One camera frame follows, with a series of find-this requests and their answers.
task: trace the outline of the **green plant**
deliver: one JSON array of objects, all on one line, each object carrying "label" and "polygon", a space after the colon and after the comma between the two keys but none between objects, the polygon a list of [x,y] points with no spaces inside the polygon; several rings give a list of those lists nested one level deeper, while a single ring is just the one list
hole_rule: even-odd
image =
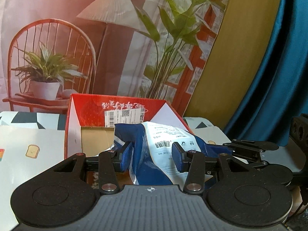
[{"label": "green plant", "polygon": [[[196,35],[200,31],[201,24],[204,22],[199,20],[200,23],[197,23],[196,17],[200,18],[195,13],[205,2],[210,2],[210,0],[191,0],[189,8],[186,11],[181,11],[174,0],[166,1],[170,7],[170,16],[164,8],[158,7],[161,21],[168,32],[164,51],[161,55],[158,51],[158,42],[161,36],[156,26],[145,11],[135,8],[139,19],[148,30],[148,33],[140,33],[152,39],[156,47],[156,63],[154,66],[147,65],[144,71],[144,76],[151,80],[151,85],[147,92],[140,88],[141,96],[144,95],[148,98],[157,99],[161,97],[168,78],[184,70],[185,65],[177,66],[180,61],[184,61],[187,67],[193,70],[189,59],[182,50],[186,44],[198,46]],[[173,39],[170,45],[167,44],[169,37]]]},{"label": "green plant", "polygon": [[49,51],[43,43],[39,43],[40,56],[34,52],[24,52],[27,56],[24,60],[27,65],[13,68],[17,71],[15,76],[19,76],[20,84],[27,80],[36,82],[74,82],[74,77],[87,78],[84,74],[78,72],[78,66],[71,64],[70,58],[61,54],[52,54],[53,48]]}]

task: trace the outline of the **lamp shade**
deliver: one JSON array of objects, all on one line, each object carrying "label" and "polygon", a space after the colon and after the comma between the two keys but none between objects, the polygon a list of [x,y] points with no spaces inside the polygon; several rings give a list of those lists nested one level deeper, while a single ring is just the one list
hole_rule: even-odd
[{"label": "lamp shade", "polygon": [[77,16],[145,31],[131,0],[95,0]]}]

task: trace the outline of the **logo icon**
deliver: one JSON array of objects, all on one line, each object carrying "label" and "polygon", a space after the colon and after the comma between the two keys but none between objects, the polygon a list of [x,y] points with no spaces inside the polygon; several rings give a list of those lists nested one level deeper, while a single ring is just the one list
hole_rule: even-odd
[{"label": "logo icon", "polygon": [[148,187],[148,188],[147,188],[147,191],[153,192],[153,191],[155,191],[155,188],[153,188],[153,187]]}]

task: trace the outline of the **blue curtain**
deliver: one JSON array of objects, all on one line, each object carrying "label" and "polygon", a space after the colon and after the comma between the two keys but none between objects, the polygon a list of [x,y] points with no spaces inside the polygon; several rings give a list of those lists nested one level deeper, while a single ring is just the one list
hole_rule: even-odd
[{"label": "blue curtain", "polygon": [[259,70],[224,132],[285,145],[301,113],[308,113],[308,0],[281,0]]}]

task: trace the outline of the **white flower pot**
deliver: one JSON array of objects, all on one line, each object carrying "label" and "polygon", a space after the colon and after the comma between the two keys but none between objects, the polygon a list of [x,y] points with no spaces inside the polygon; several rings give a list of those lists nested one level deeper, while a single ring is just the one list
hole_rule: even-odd
[{"label": "white flower pot", "polygon": [[58,82],[31,81],[31,90],[35,98],[55,100],[60,84]]}]

